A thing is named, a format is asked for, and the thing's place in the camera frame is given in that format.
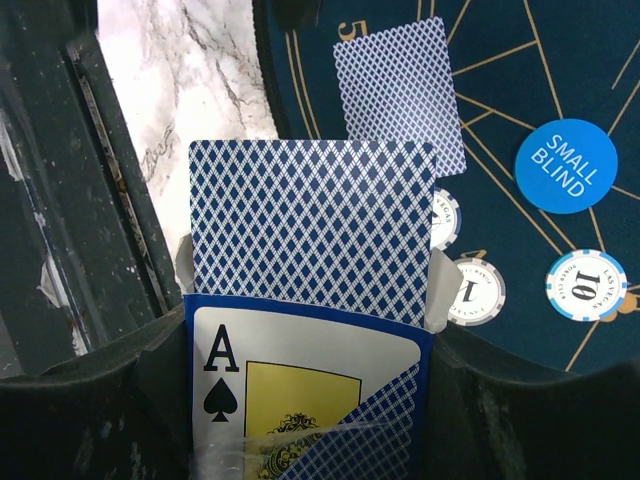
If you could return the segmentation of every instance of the blue small blind button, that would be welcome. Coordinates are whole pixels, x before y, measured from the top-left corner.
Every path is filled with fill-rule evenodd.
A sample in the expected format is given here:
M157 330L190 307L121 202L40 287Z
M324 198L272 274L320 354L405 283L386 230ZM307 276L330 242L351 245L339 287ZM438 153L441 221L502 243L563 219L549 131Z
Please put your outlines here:
M531 133L518 151L515 178L522 194L549 213L577 213L598 203L618 173L618 154L596 125L568 118Z

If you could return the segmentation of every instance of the letter a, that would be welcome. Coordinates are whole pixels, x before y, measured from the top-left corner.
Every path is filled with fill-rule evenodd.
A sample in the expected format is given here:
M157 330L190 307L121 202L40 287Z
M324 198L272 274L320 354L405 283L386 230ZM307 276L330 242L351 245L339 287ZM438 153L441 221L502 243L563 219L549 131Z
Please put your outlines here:
M224 343L224 350L220 350L220 342ZM213 341L213 346L211 347L211 353L209 354L209 360L207 364L204 366L205 372L217 372L218 367L216 367L213 362L216 358L226 358L229 360L229 366L224 370L226 372L239 372L240 369L238 365L236 365L236 359L233 356L233 350L231 350L231 342L229 341L229 335L227 335L227 327L224 324L220 325L218 328L218 333L216 333L216 339Z

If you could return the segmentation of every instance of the blue diamond pattern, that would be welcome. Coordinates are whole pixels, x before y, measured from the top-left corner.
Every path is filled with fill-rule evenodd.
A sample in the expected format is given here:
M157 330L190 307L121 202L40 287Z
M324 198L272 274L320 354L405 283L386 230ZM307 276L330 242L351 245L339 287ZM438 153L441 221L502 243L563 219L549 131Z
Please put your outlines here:
M280 480L403 480L409 472L417 391L414 365L351 412Z
M422 325L430 145L202 141L189 156L198 293Z

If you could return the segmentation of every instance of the gold line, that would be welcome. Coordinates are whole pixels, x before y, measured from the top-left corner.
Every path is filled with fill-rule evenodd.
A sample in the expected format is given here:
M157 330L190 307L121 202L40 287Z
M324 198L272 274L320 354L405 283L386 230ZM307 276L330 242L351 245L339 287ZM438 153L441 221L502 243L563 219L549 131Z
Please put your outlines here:
M466 102L473 103L474 105L477 105L478 107L482 107L485 110L489 110L491 113L495 113L496 115L499 115L502 118L506 118L507 120L510 120L513 123L516 123L516 124L520 125L521 127L528 128L529 130L535 130L536 129L535 127L529 125L528 123L523 122L522 120L518 120L517 118L513 118L512 116L507 115L506 113L503 113L503 112L501 112L499 110L496 110L495 108L490 107L488 105L485 105L484 103L481 103L481 102L479 102L477 100L474 100L473 98L469 98L469 97L467 97L465 95L462 95L461 93L456 93L456 97L461 98L462 100L464 100Z
M500 160L497 159L497 157L489 150L489 148L484 143L482 143L480 138L478 138L478 136L470 128L467 128L466 130L473 137L473 139L476 142L478 142L478 145L480 145L480 147L482 147L482 149L485 151L485 153L487 155L489 155L489 157L491 157L491 160L493 160L493 162L503 171L503 173L513 181L514 178L513 178L513 175L511 174L511 172L509 172L509 170L507 170L507 168L502 164L502 162L500 162ZM573 244L573 242L571 240L569 240L569 237L567 237L567 235L560 229L560 227L558 227L558 225L556 225L556 223L553 220L551 220L549 215L547 215L542 210L538 210L538 211L544 217L544 219L547 221L547 223L549 223L549 225L551 225L553 227L553 229L558 233L558 235L560 235L562 237L562 239L565 242L567 242L567 245L569 245L569 247L571 247L572 250L577 250L577 248Z
M553 229L558 233L558 235L560 235L562 237L562 239L567 242L567 245L569 245L569 247L571 247L571 250L577 250L578 248L573 244L573 242L571 240L569 240L569 237L567 237L565 235L565 233L560 229L560 227L558 225L556 225L556 222L554 222L553 220L551 220L551 217L549 217L549 215L547 215L547 212L544 212L543 210L539 210L540 215L542 215L544 217L544 219L549 223L549 225L551 225L553 227Z
M311 108L311 101L309 100L309 95L307 94L307 82L304 79L304 71L302 70L302 62L300 61L300 47L298 47L298 35L296 31L293 31L293 46L296 50L296 59L298 60L298 70L300 72L300 83L302 83L302 91L304 92L304 98L307 101L307 108L309 109L309 116L311 117L311 121L313 122L313 127L315 128L316 138L320 138L320 130L318 130L318 124L316 123L316 116L313 114L313 108Z
M589 214L591 215L591 223L596 231L596 237L598 237L598 243L600 244L600 250L606 252L604 248L604 242L602 241L602 233L600 233L600 227L598 226L598 220L596 219L596 212L593 211L593 207L589 207Z
M600 321L599 320L597 322L594 322L593 326L589 329L589 331L585 335L584 339L582 340L582 343L578 347L578 350L576 350L576 353L574 353L573 357L571 357L571 361L569 362L569 365L567 365L567 368L564 369L565 372L568 372L569 370L571 370L571 367L573 367L573 364L576 363L576 360L578 359L578 357L582 353L582 349L585 347L585 345L587 344L587 342L591 338L591 335L593 335L593 332L594 332L594 330L596 329L596 327L598 325L600 325Z
M616 85L618 85L618 82L620 81L620 79L622 78L622 74L624 73L624 71L627 69L627 67L629 66L629 64L631 63L631 59L633 58L633 56L636 54L636 52L638 51L638 48L640 48L640 38L638 39L638 43L636 43L636 46L633 47L633 51L631 52L631 55L629 55L629 58L627 58L627 61L624 62L624 65L622 66L622 70L620 70L620 73L618 74L618 76L616 77L615 82L613 82L613 85L611 85L611 90L613 90L614 88L616 88Z
M614 190L617 190L618 192L624 194L624 195L627 195L628 197L631 197L631 198L633 198L635 200L640 200L640 195L635 195L635 194L633 194L631 192L627 192L626 190L624 190L624 189L622 189L620 187L616 187L615 185L612 188Z
M538 232L540 232L540 235L542 235L545 240L549 243L549 245L551 245L551 248L553 248L556 253L558 255L562 255L562 250L560 250L558 248L558 246L553 243L553 240L551 240L551 238L549 238L549 236L545 233L544 230L542 230L542 228L540 227L540 225L538 225L535 220L533 218L531 218L531 215L529 215L527 213L527 211L522 207L522 205L520 205L520 203L518 203L518 201L513 197L513 195L511 195L511 193L509 192L509 190L506 189L506 187L504 185L502 185L502 183L500 183L500 180L498 180L496 178L496 176L491 172L491 170L489 170L489 168L482 163L482 161L478 158L478 156L469 148L469 146L465 143L464 144L464 149L469 153L469 155L471 155L473 157L473 159L482 167L482 169L487 173L487 175L489 175L489 177L491 177L491 180L493 180L493 182L500 188L500 190L502 190L502 192L509 197L509 200L511 200L513 202L513 204L518 208L518 210L520 210L520 213L522 213L525 218L527 220L529 220L529 222L531 223L531 225L533 225L536 230L538 230Z
M455 77L456 75L460 75L461 73L468 72L469 70L473 70L474 68L481 67L483 65L486 65L487 63L491 63L501 58L508 57L511 54L519 52L520 50L524 50L525 48L532 47L533 45L536 45L536 44L537 42L535 40L531 40L528 43L524 43L520 45L519 47L512 48L511 50L507 50L506 52L499 53L498 55L494 55L493 57L487 58L486 60L482 60L481 62L474 63L473 65L469 65L468 67L461 68L460 70L456 70L455 72L452 73L452 75Z
M631 92L631 95L629 95L629 98L627 98L627 101L624 102L624 105L622 106L622 110L620 110L620 113L618 114L618 116L614 120L613 125L611 125L611 128L607 132L607 135L611 135L613 133L613 131L615 130L615 128L618 126L618 122L622 118L622 115L624 115L624 112L627 110L627 107L631 103L631 100L633 100L633 97L635 97L636 93L638 93L638 88L640 88L640 80L638 80L638 83L636 83L636 86L633 89L633 91Z
M462 128L467 128L467 127L469 127L470 125L473 125L474 123L479 122L480 120L482 120L482 119L483 119L483 118L485 118L485 117L488 117L488 116L489 116L489 115L491 115L491 114L493 114L493 112L491 112L491 111L487 110L487 111L486 111L486 112L484 112L483 114L478 115L478 116L477 116L477 117L475 117L475 118L472 118L472 119L471 119L471 120L469 120L467 123L463 123L463 124L462 124Z
M464 5L462 6L462 10L460 10L460 13L458 14L458 18L456 18L456 23L453 24L451 33L449 33L449 37L447 37L447 43L451 42L451 39L453 38L454 33L456 33L456 30L458 29L458 25L462 20L462 17L464 17L464 12L467 11L467 7L469 6L470 3L471 3L471 0L467 0L466 2L464 2Z
M307 127L307 134L309 138L313 138L311 135L311 129L309 128L309 122L307 121L307 115L302 108L302 98L300 97L300 90L298 89L298 81L296 80L296 73L293 68L293 57L291 55L291 42L289 41L289 32L284 34L284 38L287 41L287 53L289 54L289 67L291 68L291 80L293 80L293 87L296 90L296 97L298 98L298 106L300 107L300 114L302 115L302 120L304 120L304 125Z
M544 72L547 74L547 81L549 82L549 87L551 88L551 95L553 96L553 101L556 104L556 109L558 110L558 117L563 118L562 108L560 108L560 101L558 100L558 95L556 94L556 87L553 85L553 78L551 78L551 72L549 71L549 65L547 64L547 57L544 55L544 51L542 50L542 43L540 43L540 37L538 36L538 29L536 28L536 24L533 21L533 17L531 16L531 10L529 9L529 0L524 1L524 8L527 10L527 17L529 17L529 23L531 24L531 30L533 30L533 36L538 43L538 51L540 52L540 58L542 59L542 65L544 66Z
M497 157L491 152L491 150L489 150L489 148L482 143L482 140L480 140L478 138L478 136L473 133L473 131L470 128L467 128L467 132L469 132L469 134L473 137L473 139L478 142L478 145L480 145L482 147L482 149L485 151L485 153L487 155L489 155L489 157L491 157L491 160L493 160L493 162L498 165L498 167L500 167L500 170L502 170L502 172L509 177L510 180L513 180L513 175L511 175L511 172L509 172L509 170L506 169L506 167L504 165L502 165L502 162L500 162L500 160L497 159Z

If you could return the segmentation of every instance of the number 5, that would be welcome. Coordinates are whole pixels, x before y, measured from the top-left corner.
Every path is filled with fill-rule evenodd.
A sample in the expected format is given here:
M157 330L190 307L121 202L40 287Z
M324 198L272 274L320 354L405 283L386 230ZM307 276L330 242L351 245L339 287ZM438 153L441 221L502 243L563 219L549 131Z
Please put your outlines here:
M367 33L369 33L367 31L367 21L366 20L358 20L357 22L352 22L351 23L351 31L349 33L343 33L344 29L347 28L347 24L345 22L342 22L340 25L338 25L338 35L340 35L340 39L344 42L348 42L349 40L353 40L354 38L356 38L356 36L358 36L358 27L360 30L360 35L361 37L364 37L365 35L367 35Z

